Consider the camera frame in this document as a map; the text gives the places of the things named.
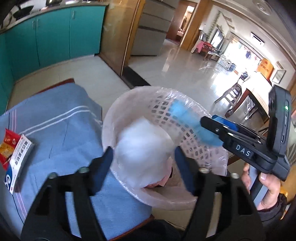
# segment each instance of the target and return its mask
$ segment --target metal bolt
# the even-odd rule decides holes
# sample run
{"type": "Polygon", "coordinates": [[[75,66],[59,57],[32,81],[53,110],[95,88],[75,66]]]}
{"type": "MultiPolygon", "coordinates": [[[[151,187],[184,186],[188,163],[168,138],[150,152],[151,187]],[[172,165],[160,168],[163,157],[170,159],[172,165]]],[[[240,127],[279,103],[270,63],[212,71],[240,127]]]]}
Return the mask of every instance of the metal bolt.
{"type": "Polygon", "coordinates": [[[239,175],[235,172],[231,173],[230,176],[234,179],[239,179],[239,175]]]}
{"type": "Polygon", "coordinates": [[[210,172],[210,170],[208,168],[205,168],[205,167],[200,167],[198,169],[201,173],[204,173],[204,174],[207,174],[210,172]]]}
{"type": "Polygon", "coordinates": [[[50,174],[48,175],[48,178],[49,178],[49,179],[54,179],[54,178],[56,178],[56,177],[58,177],[58,174],[57,174],[56,172],[52,172],[52,173],[50,173],[50,174]]]}
{"type": "Polygon", "coordinates": [[[81,167],[78,169],[79,173],[87,173],[89,172],[89,168],[88,167],[81,167]]]}

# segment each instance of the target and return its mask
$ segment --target white crumpled object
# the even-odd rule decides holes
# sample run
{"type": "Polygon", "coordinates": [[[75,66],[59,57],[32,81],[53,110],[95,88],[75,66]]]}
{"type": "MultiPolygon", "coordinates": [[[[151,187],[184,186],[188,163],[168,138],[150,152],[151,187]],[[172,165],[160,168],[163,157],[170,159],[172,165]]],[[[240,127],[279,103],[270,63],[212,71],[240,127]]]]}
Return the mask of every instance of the white crumpled object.
{"type": "Polygon", "coordinates": [[[161,127],[144,117],[135,120],[120,133],[115,147],[120,177],[133,188],[161,181],[171,170],[168,158],[174,148],[174,142],[161,127]]]}

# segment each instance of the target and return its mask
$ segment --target laundry basket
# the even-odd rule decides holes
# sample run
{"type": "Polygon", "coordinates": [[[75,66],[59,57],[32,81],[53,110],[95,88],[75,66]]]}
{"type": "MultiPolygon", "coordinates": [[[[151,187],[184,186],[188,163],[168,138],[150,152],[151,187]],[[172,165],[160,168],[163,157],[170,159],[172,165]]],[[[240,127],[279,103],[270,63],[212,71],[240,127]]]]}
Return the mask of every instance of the laundry basket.
{"type": "MultiPolygon", "coordinates": [[[[200,166],[208,167],[218,175],[226,175],[227,151],[222,147],[205,145],[200,142],[192,127],[172,115],[173,102],[182,101],[196,115],[211,117],[197,102],[183,93],[155,86],[137,87],[120,96],[108,110],[103,123],[102,143],[104,150],[115,148],[121,131],[140,117],[162,127],[180,145],[187,157],[195,159],[200,166]]],[[[132,188],[120,178],[116,160],[111,171],[121,185],[136,199],[152,207],[166,210],[187,210],[194,207],[196,197],[189,193],[173,159],[173,174],[164,187],[132,188]]]]}

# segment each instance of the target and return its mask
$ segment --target table leg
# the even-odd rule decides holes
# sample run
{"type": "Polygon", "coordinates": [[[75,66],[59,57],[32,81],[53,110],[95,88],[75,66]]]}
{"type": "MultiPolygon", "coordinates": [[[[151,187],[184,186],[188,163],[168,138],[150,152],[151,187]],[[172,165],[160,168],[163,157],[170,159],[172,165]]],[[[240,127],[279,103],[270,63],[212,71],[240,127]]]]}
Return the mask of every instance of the table leg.
{"type": "Polygon", "coordinates": [[[238,107],[240,107],[240,105],[244,102],[244,100],[246,99],[246,97],[251,93],[251,91],[249,91],[248,89],[245,90],[245,92],[242,94],[241,98],[239,99],[239,101],[236,103],[235,106],[233,106],[230,110],[228,110],[225,114],[225,117],[228,118],[229,116],[231,116],[237,109],[238,107]]]}

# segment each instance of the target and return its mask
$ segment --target green vine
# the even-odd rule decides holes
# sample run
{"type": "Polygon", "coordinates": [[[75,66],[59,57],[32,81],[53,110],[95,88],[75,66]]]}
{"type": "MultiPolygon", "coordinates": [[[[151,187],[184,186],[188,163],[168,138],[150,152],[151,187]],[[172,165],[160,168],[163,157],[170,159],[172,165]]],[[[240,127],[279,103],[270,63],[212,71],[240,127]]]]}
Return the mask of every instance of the green vine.
{"type": "Polygon", "coordinates": [[[221,15],[221,11],[218,11],[209,32],[206,34],[206,41],[209,41],[209,38],[211,37],[212,32],[214,31],[214,28],[215,28],[215,26],[216,26],[216,24],[218,22],[218,19],[219,19],[220,15],[221,15]]]}

